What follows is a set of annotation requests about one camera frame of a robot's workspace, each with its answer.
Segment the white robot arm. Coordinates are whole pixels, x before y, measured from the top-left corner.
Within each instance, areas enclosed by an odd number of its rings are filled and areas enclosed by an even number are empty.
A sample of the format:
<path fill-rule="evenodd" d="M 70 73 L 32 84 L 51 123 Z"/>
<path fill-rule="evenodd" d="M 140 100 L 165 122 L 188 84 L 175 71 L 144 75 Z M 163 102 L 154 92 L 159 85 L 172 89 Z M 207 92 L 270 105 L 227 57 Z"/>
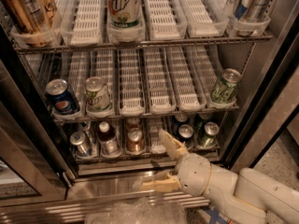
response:
<path fill-rule="evenodd" d="M 159 138 L 171 160 L 171 172 L 159 172 L 139 185 L 141 190 L 171 192 L 179 189 L 193 197 L 203 196 L 238 224 L 265 224 L 268 211 L 287 224 L 299 224 L 299 192 L 254 169 L 234 173 L 187 150 L 167 131 Z"/>

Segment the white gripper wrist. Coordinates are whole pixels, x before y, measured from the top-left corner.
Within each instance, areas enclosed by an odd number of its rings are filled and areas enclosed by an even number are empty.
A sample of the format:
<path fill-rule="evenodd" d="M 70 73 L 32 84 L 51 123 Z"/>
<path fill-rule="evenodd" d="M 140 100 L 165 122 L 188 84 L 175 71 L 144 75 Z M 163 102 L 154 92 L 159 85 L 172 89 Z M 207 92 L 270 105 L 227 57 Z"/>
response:
<path fill-rule="evenodd" d="M 175 167 L 177 175 L 168 171 L 158 172 L 143 178 L 138 188 L 158 192 L 181 189 L 194 197 L 201 196 L 211 173 L 209 160 L 195 153 L 188 153 L 185 145 L 164 129 L 159 130 L 159 138 L 172 161 L 180 157 Z"/>

